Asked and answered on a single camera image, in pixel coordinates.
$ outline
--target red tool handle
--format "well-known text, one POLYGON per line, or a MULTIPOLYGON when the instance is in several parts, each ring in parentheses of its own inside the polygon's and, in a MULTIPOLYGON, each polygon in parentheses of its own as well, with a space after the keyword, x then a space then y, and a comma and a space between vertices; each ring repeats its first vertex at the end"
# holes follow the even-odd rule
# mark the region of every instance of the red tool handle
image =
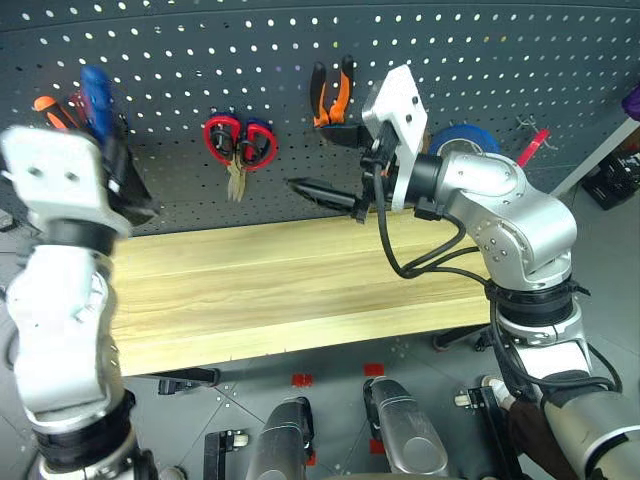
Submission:
POLYGON ((276 153, 278 153, 278 140, 276 136, 271 129, 260 123, 251 122, 247 125, 247 141, 249 143, 244 146, 242 158, 246 163, 249 163, 247 166, 248 172, 266 167, 274 159, 276 153), (256 152, 252 145, 258 144, 259 137, 263 137, 266 140, 266 146, 263 151, 256 152))
POLYGON ((231 132, 229 133, 230 140, 232 143, 232 152, 236 148, 236 142, 238 141, 238 137, 240 136, 240 131, 242 130, 242 123, 235 117, 231 115, 225 114, 216 114, 213 115, 207 123, 204 124, 204 128, 202 129, 202 136, 204 137, 204 143, 207 145, 207 148, 211 152, 216 160, 222 163, 225 166, 231 164, 231 155, 225 155, 222 153, 216 146, 213 144, 213 137, 215 136, 216 130, 227 131, 225 127, 229 127, 231 132))
POLYGON ((547 139, 549 135, 551 135, 551 131, 548 128, 542 128, 538 133, 536 133, 536 136, 533 137, 531 143, 527 145, 527 148, 525 148, 518 157, 518 165, 520 167, 524 167, 527 163, 529 163, 531 157, 535 155, 538 148, 540 148, 540 145, 542 145, 542 143, 547 139))

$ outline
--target orange pliers handle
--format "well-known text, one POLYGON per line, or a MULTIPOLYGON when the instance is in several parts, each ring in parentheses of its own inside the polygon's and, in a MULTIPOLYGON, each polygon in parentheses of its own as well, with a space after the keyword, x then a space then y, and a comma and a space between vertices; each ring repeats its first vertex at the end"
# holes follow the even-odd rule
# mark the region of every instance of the orange pliers handle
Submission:
POLYGON ((309 87, 309 97, 313 111, 313 125, 315 127, 324 127, 330 123, 344 123, 353 90, 353 57, 351 55, 345 55, 342 58, 338 98, 328 112, 325 107, 326 90, 327 70, 324 64, 316 62, 313 65, 311 85, 309 87))

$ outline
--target gray floor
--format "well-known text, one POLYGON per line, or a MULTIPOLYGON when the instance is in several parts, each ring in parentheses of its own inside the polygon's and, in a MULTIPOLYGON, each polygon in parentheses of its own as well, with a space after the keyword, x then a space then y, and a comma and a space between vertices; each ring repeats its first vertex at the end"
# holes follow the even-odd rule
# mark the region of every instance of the gray floor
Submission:
MULTIPOLYGON (((640 411, 640 196, 609 212, 602 211, 581 189, 566 201, 573 206, 579 225, 574 278, 593 293, 581 299, 589 340, 617 367, 626 394, 640 411)), ((28 237, 29 232, 4 235, 0 250, 11 251, 28 237)), ((1 284, 6 285, 15 274, 14 261, 0 255, 1 284)), ((8 324, 6 313, 1 315, 4 338, 8 324)), ((497 372, 493 354, 475 353, 466 344, 435 353, 429 335, 230 362, 220 365, 225 381, 218 388, 172 397, 157 396, 154 380, 131 378, 127 386, 138 399, 133 422, 141 445, 153 450, 159 468, 180 465, 190 478, 199 479, 207 433, 240 428, 256 435, 277 403, 303 394, 311 401, 317 430, 318 463, 308 469, 311 480, 337 473, 384 471, 384 456, 369 453, 361 398, 362 366, 368 362, 383 363, 385 373, 414 394, 459 474, 478 478, 486 473, 480 419, 455 408, 452 399, 460 388, 476 385, 482 374, 497 372), (312 374, 313 386, 291 387, 292 373, 312 374)), ((17 478, 32 454, 32 439, 12 377, 0 370, 0 478, 17 478)), ((605 373, 599 365, 596 370, 605 373)), ((244 478, 251 452, 250 444, 228 456, 227 478, 244 478)), ((521 461, 533 478, 549 478, 526 457, 521 461)))

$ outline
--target screwdriver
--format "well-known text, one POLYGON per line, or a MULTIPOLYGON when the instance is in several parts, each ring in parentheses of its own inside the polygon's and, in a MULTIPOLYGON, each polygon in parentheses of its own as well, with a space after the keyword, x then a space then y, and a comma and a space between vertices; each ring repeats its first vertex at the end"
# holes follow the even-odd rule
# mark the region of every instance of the screwdriver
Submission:
POLYGON ((36 112, 42 113, 45 120, 60 130, 78 128, 76 121, 53 97, 38 97, 33 102, 36 112))

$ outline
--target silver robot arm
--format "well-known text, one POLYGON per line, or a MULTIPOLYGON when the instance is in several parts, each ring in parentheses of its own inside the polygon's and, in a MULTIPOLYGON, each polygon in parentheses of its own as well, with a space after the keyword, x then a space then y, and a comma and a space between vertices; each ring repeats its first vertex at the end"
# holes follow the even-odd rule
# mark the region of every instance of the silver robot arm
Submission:
MULTIPOLYGON (((37 474, 154 478, 153 457, 138 449, 129 422, 135 398, 123 387, 110 332, 109 256, 130 234, 131 210, 114 208, 92 139, 13 127, 0 142, 8 176, 44 237, 7 290, 20 332, 16 384, 41 454, 37 474)), ((120 171, 129 160, 118 160, 120 171)))
MULTIPOLYGON (((541 402, 580 478, 637 477, 640 421, 635 408, 617 385, 591 375, 574 295, 585 291, 571 279, 576 239, 571 212, 534 189, 522 169, 504 156, 414 154, 426 127, 423 113, 407 66, 390 72, 373 89, 363 111, 375 139, 362 161, 363 182, 373 184, 392 267, 405 278, 421 273, 417 262, 401 267, 393 256, 385 200, 392 199, 393 210, 413 206, 417 217, 446 218, 466 231, 491 276, 483 283, 491 303, 494 348, 511 392, 541 402)), ((447 271, 441 265, 423 267, 422 273, 447 271)))

